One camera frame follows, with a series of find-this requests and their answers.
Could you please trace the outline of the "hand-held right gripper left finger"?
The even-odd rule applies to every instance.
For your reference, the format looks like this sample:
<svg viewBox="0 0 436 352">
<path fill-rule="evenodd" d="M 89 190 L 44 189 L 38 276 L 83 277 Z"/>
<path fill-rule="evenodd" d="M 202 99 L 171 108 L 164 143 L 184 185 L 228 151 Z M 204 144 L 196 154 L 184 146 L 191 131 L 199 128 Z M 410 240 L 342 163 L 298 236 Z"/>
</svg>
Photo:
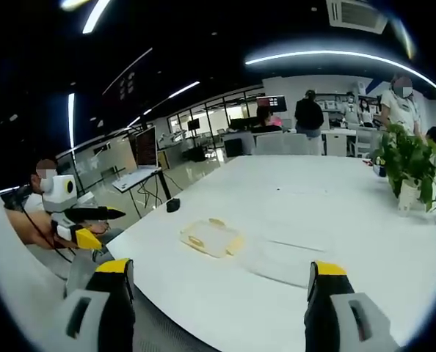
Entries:
<svg viewBox="0 0 436 352">
<path fill-rule="evenodd" d="M 65 286 L 65 336 L 76 351 L 132 351 L 134 264 L 125 258 L 100 265 L 76 258 Z"/>
</svg>

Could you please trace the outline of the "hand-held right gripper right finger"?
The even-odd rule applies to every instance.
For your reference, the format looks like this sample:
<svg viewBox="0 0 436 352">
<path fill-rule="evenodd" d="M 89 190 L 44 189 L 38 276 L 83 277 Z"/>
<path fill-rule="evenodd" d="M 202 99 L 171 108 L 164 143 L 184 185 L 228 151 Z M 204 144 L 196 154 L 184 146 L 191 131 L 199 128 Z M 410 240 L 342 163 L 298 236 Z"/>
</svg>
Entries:
<svg viewBox="0 0 436 352">
<path fill-rule="evenodd" d="M 304 316 L 306 351 L 399 351 L 390 320 L 365 294 L 354 291 L 342 267 L 310 264 Z"/>
</svg>

